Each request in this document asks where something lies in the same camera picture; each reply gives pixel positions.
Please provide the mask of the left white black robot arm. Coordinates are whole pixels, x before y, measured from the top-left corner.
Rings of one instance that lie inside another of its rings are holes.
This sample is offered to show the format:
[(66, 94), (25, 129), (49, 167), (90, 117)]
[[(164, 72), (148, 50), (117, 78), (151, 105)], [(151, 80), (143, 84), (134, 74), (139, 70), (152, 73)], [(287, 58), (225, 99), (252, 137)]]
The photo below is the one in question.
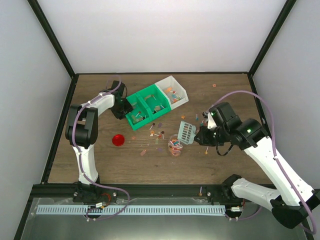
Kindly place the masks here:
[(122, 120), (133, 110), (123, 93), (127, 90), (121, 79), (114, 80), (111, 87), (100, 91), (93, 99), (83, 104), (73, 104), (69, 108), (65, 137), (69, 140), (78, 164), (78, 182), (86, 187), (84, 195), (89, 201), (97, 202), (102, 189), (129, 193), (118, 187), (104, 186), (98, 183), (99, 174), (95, 163), (95, 143), (99, 134), (99, 116), (111, 110), (116, 119)]

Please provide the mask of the light blue slotted scoop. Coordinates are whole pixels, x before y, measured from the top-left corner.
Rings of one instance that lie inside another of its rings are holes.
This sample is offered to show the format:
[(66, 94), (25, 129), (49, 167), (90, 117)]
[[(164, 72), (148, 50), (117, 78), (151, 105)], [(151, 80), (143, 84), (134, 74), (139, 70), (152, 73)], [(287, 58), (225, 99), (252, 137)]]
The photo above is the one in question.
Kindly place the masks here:
[(191, 145), (196, 136), (196, 126), (185, 121), (181, 121), (177, 134), (177, 139), (185, 145)]

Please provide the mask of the white candy bin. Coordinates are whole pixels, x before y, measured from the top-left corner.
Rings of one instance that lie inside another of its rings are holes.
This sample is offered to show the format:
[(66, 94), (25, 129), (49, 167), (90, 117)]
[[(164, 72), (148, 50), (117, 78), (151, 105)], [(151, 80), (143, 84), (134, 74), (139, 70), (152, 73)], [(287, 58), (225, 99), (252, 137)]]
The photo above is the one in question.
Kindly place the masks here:
[(172, 75), (156, 82), (155, 85), (168, 99), (169, 108), (171, 110), (174, 110), (189, 101), (186, 90)]

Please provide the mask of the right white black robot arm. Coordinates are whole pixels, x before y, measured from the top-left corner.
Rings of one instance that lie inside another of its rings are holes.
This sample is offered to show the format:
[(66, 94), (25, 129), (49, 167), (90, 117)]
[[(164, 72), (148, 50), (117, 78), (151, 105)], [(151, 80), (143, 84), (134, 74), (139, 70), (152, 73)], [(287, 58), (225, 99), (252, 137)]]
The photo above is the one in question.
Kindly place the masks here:
[(221, 185), (229, 202), (245, 199), (271, 211), (284, 227), (293, 229), (320, 204), (320, 193), (306, 183), (275, 148), (272, 138), (255, 119), (241, 121), (228, 102), (203, 112), (207, 124), (199, 128), (194, 141), (218, 148), (225, 143), (237, 146), (252, 158), (271, 180), (274, 188), (249, 182), (233, 174)]

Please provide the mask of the green candy bin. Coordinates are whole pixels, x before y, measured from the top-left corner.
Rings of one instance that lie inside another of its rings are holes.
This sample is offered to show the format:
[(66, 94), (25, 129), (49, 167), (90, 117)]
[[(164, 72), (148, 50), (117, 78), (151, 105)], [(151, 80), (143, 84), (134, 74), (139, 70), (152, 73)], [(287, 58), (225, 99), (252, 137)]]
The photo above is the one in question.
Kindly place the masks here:
[(172, 110), (169, 99), (155, 84), (139, 90), (137, 96), (140, 98), (142, 105), (146, 107), (151, 120), (156, 120)]
[(129, 112), (125, 117), (134, 131), (153, 121), (150, 107), (138, 93), (134, 93), (128, 96), (126, 99), (131, 104), (132, 111)]

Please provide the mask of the red round lid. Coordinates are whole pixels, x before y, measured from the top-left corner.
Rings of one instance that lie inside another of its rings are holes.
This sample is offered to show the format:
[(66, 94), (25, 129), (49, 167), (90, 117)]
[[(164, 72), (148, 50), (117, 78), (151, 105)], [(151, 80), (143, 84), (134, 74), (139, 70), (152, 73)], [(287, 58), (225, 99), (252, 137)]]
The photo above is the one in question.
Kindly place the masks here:
[(125, 137), (122, 134), (116, 134), (112, 137), (112, 144), (120, 147), (125, 143)]

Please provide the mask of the clear plastic cup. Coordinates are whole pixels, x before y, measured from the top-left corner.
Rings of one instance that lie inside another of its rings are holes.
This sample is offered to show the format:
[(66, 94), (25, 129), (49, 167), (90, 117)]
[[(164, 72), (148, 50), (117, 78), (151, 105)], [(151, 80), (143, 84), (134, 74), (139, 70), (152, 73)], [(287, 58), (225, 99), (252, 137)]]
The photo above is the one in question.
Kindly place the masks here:
[(178, 157), (182, 153), (183, 144), (180, 140), (178, 140), (178, 135), (172, 135), (168, 140), (168, 151), (169, 153), (174, 156)]

